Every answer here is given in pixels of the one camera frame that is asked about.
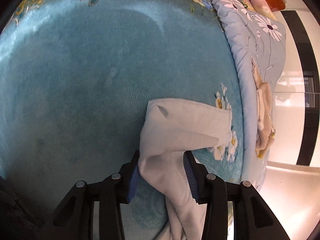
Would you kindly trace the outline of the pink floral pillow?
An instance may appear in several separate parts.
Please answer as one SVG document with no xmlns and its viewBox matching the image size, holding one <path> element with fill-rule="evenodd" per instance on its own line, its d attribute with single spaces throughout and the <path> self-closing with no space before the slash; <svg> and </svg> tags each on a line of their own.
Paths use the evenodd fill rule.
<svg viewBox="0 0 320 240">
<path fill-rule="evenodd" d="M 251 4 L 253 5 L 255 11 L 259 14 L 266 16 L 272 20 L 277 20 L 266 0 L 251 0 Z"/>
</svg>

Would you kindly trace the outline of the white black wardrobe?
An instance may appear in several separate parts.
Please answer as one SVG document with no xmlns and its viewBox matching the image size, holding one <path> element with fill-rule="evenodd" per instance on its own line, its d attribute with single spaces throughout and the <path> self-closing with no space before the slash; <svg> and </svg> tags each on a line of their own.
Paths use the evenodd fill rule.
<svg viewBox="0 0 320 240">
<path fill-rule="evenodd" d="M 275 12 L 286 28 L 286 62 L 274 90 L 269 160 L 319 167 L 319 23 L 302 0 L 285 1 Z"/>
</svg>

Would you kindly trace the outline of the light blue daisy quilt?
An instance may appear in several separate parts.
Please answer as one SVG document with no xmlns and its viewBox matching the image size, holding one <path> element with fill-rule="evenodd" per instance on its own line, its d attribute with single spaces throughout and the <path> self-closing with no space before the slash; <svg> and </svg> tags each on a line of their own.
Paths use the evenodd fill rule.
<svg viewBox="0 0 320 240">
<path fill-rule="evenodd" d="M 278 21 L 249 11 L 238 0 L 211 0 L 222 23 L 239 79 L 244 117 L 244 160 L 241 179 L 260 190 L 266 176 L 268 152 L 263 159 L 255 151 L 257 141 L 257 97 L 252 76 L 253 58 L 264 82 L 273 91 L 284 69 L 286 29 Z"/>
</svg>

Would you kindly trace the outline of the light blue shirt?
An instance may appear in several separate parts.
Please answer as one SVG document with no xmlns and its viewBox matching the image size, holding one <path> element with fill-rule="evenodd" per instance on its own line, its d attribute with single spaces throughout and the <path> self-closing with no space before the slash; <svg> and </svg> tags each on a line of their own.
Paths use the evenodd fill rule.
<svg viewBox="0 0 320 240">
<path fill-rule="evenodd" d="M 139 173 L 165 195 L 169 221 L 157 239 L 201 239 L 205 204 L 191 196 L 183 154 L 230 142 L 232 111 L 184 99 L 149 101 L 140 134 Z"/>
</svg>

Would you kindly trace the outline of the cream knitted sweater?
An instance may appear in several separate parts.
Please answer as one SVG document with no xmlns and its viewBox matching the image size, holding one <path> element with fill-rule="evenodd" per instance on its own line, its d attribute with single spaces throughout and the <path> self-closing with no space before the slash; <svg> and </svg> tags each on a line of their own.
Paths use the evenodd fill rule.
<svg viewBox="0 0 320 240">
<path fill-rule="evenodd" d="M 252 63 L 252 76 L 256 86 L 257 97 L 257 141 L 255 151 L 257 157 L 263 159 L 269 148 L 274 143 L 276 130 L 272 124 L 272 92 L 268 82 L 264 82 L 259 74 L 257 64 L 253 58 Z"/>
</svg>

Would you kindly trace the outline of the yellow floral pillow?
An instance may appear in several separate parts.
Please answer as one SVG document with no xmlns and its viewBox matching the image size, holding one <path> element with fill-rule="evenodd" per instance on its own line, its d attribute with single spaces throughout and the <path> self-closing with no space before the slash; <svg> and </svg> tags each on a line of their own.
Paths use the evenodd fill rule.
<svg viewBox="0 0 320 240">
<path fill-rule="evenodd" d="M 249 10 L 249 11 L 255 11 L 252 3 L 250 2 L 250 0 L 238 0 L 245 9 Z"/>
</svg>

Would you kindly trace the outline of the blue floral bed blanket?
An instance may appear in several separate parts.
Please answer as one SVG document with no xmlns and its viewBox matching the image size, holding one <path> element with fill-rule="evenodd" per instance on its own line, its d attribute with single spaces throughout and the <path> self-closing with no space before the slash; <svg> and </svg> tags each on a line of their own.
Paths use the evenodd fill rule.
<svg viewBox="0 0 320 240">
<path fill-rule="evenodd" d="M 24 0 L 1 35 L 2 177 L 48 218 L 132 158 L 157 98 L 231 107 L 235 158 L 195 156 L 239 181 L 244 104 L 209 0 Z"/>
</svg>

